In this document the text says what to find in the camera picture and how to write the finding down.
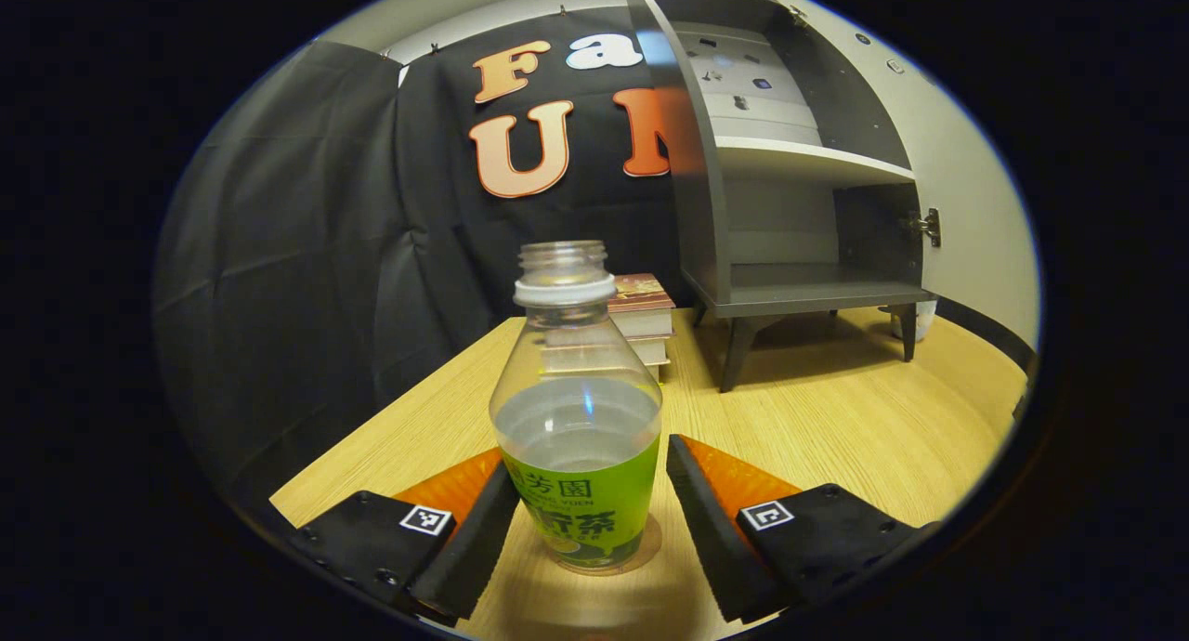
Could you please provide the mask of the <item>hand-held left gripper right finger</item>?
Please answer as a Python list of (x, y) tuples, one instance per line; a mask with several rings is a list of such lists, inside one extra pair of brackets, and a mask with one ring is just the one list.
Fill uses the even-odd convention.
[(937, 530), (836, 483), (800, 489), (687, 435), (668, 438), (666, 471), (729, 622), (819, 607)]

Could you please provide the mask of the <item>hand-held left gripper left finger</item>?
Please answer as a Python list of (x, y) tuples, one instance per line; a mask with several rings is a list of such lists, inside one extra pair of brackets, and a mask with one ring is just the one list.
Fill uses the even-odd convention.
[(348, 494), (288, 543), (379, 607), (457, 623), (487, 590), (518, 503), (490, 448), (400, 494)]

